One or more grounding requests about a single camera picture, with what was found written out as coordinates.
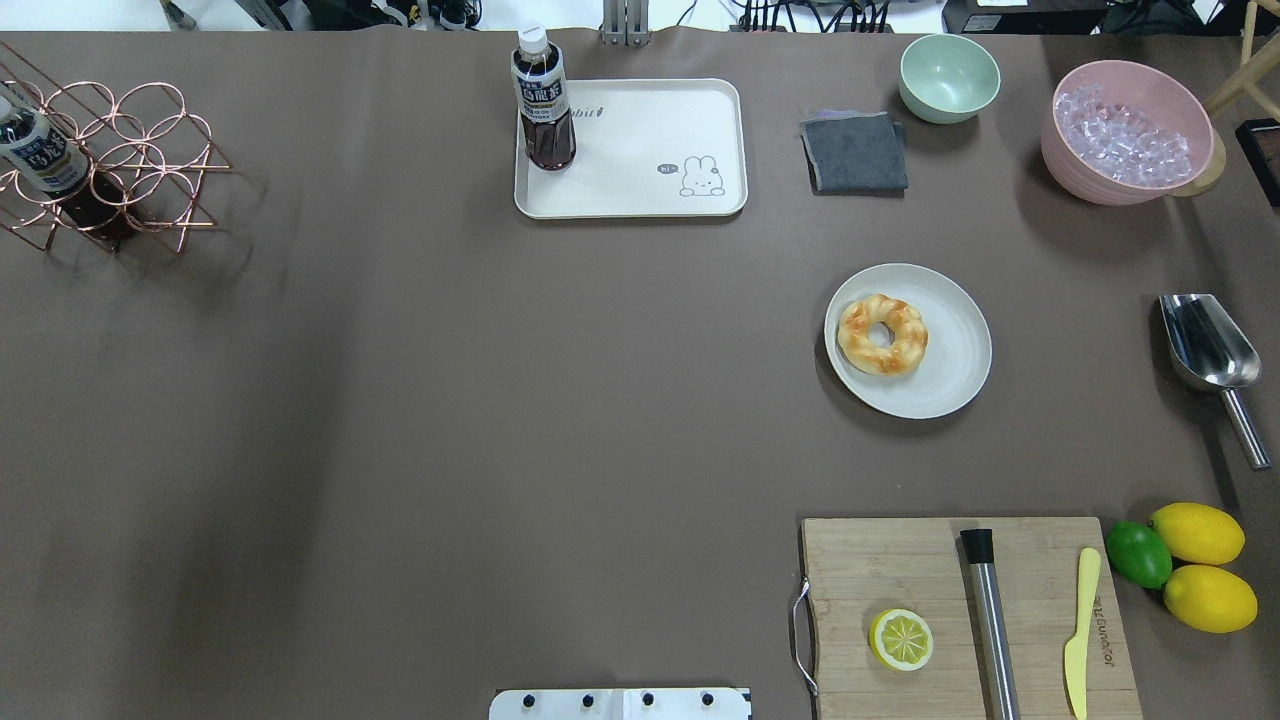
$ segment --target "white plate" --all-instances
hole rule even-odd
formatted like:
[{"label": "white plate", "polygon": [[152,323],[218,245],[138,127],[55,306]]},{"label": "white plate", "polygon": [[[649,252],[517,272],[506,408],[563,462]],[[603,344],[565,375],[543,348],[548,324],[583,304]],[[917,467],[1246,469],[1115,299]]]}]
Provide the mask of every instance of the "white plate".
[{"label": "white plate", "polygon": [[[915,306],[929,329],[929,346],[915,372],[872,375],[845,357],[836,332],[852,302],[882,292]],[[840,286],[823,325],[827,356],[836,374],[867,405],[899,418],[938,418],[965,406],[991,372],[991,329],[978,304],[951,278],[905,263],[867,268]]]}]

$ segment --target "yellow knife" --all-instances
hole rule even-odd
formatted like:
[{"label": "yellow knife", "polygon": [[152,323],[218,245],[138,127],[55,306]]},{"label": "yellow knife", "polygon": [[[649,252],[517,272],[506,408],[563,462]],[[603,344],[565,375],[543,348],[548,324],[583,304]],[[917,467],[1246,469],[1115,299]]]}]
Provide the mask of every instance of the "yellow knife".
[{"label": "yellow knife", "polygon": [[1089,619],[1093,616],[1093,598],[1098,592],[1098,571],[1102,556],[1087,547],[1080,551],[1080,569],[1075,579],[1075,634],[1062,650],[1062,671],[1066,675],[1066,696],[1071,712],[1084,720],[1089,716],[1084,700],[1084,673],[1089,659]]}]

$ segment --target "copper wire wine rack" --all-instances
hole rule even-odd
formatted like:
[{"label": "copper wire wine rack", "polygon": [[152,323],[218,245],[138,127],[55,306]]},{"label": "copper wire wine rack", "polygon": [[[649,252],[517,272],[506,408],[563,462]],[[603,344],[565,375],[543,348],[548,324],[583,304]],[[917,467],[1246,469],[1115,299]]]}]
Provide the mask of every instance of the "copper wire wine rack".
[{"label": "copper wire wine rack", "polygon": [[[192,231],[218,227],[200,202],[206,173],[227,173],[232,164],[214,142],[209,123],[187,110],[182,92],[166,82],[148,82],[116,96],[92,81],[60,85],[17,50],[0,41],[0,82],[29,101],[91,159],[92,174],[108,174],[123,200],[95,196],[116,208],[138,233],[180,254]],[[15,72],[14,68],[24,72]],[[42,81],[45,87],[41,90]],[[0,228],[49,252],[59,229],[79,233],[106,252],[118,243],[92,231],[115,222],[79,227],[54,200],[31,186],[8,163],[0,167]]]}]

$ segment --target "donut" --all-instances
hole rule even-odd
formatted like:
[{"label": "donut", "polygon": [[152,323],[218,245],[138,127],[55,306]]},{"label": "donut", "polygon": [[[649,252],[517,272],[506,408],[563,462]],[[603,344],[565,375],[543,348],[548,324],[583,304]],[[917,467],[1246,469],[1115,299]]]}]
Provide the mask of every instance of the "donut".
[{"label": "donut", "polygon": [[[884,323],[893,332],[893,343],[888,347],[870,338],[876,323]],[[845,307],[836,340],[845,357],[859,370],[872,375],[901,375],[924,360],[929,329],[919,310],[902,300],[876,293]]]}]

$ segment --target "rabbit print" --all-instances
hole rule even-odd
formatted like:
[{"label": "rabbit print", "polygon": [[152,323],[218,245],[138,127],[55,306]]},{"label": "rabbit print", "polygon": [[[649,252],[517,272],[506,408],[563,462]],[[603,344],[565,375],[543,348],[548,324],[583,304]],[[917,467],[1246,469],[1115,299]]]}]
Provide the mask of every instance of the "rabbit print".
[{"label": "rabbit print", "polygon": [[684,187],[680,195],[689,197],[692,195],[724,195],[724,178],[716,167],[716,158],[703,155],[701,158],[687,158],[685,160]]}]

